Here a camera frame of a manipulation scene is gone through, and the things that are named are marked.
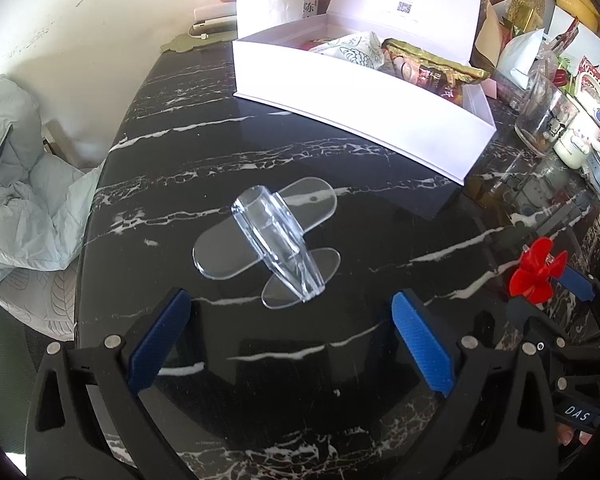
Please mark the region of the red plastic propeller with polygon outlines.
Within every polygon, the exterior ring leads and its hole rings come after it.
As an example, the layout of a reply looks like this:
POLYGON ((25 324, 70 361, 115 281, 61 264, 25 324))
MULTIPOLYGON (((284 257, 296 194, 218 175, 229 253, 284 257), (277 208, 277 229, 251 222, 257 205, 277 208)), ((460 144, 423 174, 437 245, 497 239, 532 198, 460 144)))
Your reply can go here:
POLYGON ((509 280, 509 296, 524 297, 530 304, 544 304, 554 295, 552 283, 564 274, 568 252, 552 254, 554 242, 540 237, 530 246, 524 246, 519 264, 509 280))

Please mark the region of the green brown cereal packet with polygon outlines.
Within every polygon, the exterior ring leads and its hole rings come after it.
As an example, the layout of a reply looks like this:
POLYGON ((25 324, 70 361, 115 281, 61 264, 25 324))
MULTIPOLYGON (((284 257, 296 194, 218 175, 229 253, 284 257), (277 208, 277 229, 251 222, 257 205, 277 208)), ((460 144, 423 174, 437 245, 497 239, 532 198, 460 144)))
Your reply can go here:
POLYGON ((398 78, 458 106, 463 105, 465 86, 490 77, 486 70, 440 58, 404 41, 386 39, 381 47, 398 78))

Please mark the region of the clear acrylic toy plane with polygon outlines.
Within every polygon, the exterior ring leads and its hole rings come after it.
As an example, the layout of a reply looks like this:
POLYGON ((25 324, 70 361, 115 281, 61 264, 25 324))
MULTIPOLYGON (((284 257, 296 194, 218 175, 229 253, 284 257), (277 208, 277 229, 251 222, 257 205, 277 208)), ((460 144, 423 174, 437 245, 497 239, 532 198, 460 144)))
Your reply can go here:
POLYGON ((230 218, 197 238, 194 265, 205 278, 226 281, 262 262, 271 272, 261 292, 265 307, 305 304, 324 292, 341 257, 334 248, 309 248, 304 236, 332 218, 337 205, 334 188, 316 177, 275 193, 248 188, 230 206, 230 218))

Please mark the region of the white bread packet baguette print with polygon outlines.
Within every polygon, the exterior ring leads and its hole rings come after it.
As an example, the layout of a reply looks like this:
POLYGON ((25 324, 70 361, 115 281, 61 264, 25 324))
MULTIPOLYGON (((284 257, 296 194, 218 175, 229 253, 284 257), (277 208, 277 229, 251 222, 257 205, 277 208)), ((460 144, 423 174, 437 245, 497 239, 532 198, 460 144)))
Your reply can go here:
POLYGON ((310 52, 338 58, 355 65, 379 70, 385 63, 381 43, 374 32, 356 32, 317 44, 310 52))

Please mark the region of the large red candy packet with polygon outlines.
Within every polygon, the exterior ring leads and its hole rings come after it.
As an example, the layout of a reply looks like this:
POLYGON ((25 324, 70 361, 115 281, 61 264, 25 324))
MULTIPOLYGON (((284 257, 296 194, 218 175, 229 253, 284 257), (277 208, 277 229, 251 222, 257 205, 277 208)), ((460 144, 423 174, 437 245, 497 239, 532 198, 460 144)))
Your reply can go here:
POLYGON ((319 46, 322 46, 323 44, 327 44, 328 42, 329 38, 313 39, 302 44, 302 46, 300 46, 299 49, 303 51, 309 51, 319 46))

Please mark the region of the white cartoon dog bottle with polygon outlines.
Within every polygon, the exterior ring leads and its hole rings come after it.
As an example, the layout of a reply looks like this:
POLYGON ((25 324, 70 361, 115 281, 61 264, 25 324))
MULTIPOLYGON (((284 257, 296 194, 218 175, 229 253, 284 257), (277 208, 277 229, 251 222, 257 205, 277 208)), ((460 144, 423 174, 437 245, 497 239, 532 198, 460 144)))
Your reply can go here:
POLYGON ((554 151, 572 170, 579 170, 593 152, 600 153, 600 128, 596 122, 576 118, 554 145, 554 151))

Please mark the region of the leaf pattern cushion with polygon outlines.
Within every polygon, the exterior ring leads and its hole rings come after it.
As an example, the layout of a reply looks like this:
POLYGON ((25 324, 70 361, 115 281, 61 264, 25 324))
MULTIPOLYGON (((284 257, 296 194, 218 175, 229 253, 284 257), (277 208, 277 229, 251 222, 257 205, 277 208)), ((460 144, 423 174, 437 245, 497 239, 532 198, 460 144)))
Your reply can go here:
POLYGON ((79 259, 66 270, 16 269, 0 284, 0 307, 31 330, 58 341, 74 341, 79 259))

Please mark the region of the red northeast paper bag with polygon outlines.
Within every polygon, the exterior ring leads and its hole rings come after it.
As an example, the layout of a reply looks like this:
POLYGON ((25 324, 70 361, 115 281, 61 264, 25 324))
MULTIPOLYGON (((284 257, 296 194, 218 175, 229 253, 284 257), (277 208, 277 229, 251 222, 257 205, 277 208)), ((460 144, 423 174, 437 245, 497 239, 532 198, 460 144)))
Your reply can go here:
POLYGON ((578 67, 576 99, 600 128, 600 72, 586 56, 578 67))

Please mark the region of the pink sticky note pad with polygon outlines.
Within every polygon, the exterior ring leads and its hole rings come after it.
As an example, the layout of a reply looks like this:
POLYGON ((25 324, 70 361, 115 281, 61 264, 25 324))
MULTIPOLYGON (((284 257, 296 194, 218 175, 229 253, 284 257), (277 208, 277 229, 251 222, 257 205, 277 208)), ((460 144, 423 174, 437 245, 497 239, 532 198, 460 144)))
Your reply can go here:
POLYGON ((496 99, 498 97, 498 84, 494 79, 486 78, 480 82, 480 86, 488 98, 496 99))

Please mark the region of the light blue down jacket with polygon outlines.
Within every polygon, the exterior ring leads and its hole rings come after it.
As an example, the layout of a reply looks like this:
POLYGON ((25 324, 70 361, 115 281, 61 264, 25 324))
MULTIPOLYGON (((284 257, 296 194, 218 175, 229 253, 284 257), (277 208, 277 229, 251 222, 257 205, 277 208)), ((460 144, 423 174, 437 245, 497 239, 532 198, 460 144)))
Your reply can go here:
POLYGON ((0 76, 0 281, 14 269, 59 271, 73 262, 101 172, 46 152, 38 102, 0 76))

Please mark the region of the yellow pot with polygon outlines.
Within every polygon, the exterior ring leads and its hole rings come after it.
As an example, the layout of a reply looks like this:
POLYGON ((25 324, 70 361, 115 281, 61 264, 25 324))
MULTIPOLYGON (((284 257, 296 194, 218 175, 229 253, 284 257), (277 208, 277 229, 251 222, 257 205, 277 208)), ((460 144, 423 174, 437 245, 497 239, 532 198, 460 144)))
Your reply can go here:
POLYGON ((584 26, 597 32, 600 14, 595 10, 591 0, 556 0, 558 8, 577 18, 584 26))

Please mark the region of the white open gift box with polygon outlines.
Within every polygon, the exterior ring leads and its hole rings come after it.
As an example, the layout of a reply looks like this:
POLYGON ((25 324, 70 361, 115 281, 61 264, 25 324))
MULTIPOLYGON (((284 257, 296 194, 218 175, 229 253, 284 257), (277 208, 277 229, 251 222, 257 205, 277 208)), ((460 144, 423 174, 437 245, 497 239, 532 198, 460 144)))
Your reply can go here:
POLYGON ((330 0, 323 15, 234 41, 236 96, 289 110, 375 142, 463 183, 495 132, 480 84, 458 104, 393 75, 387 60, 311 51, 313 40, 391 40, 466 67, 481 0, 330 0))

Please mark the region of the orange peel plastic jar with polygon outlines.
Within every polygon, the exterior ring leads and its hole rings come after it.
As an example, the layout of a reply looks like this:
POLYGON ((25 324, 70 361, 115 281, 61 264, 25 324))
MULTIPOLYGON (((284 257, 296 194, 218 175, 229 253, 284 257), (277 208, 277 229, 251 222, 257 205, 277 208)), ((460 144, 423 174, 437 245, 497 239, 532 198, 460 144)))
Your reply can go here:
POLYGON ((310 18, 320 14, 320 5, 323 0, 303 0, 303 17, 310 18))

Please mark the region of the white power bank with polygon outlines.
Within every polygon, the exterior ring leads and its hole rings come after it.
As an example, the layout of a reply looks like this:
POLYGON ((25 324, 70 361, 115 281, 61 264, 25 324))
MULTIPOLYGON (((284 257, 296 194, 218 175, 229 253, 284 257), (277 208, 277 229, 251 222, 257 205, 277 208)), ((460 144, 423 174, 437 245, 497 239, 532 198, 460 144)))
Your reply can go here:
POLYGON ((188 34, 193 38, 204 39, 219 32, 234 32, 237 29, 236 3, 220 2, 194 9, 193 25, 188 34))

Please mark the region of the green coaster mat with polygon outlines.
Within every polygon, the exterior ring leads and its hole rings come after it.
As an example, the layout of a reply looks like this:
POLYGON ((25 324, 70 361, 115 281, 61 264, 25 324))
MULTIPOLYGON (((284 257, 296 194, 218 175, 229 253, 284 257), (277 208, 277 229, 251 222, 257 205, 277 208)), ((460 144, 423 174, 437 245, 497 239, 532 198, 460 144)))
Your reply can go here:
POLYGON ((174 52, 186 53, 193 50, 199 50, 222 44, 222 42, 231 42, 237 38, 237 30, 222 30, 222 32, 204 32, 200 35, 191 35, 188 32, 173 38, 171 41, 160 47, 160 53, 174 52))

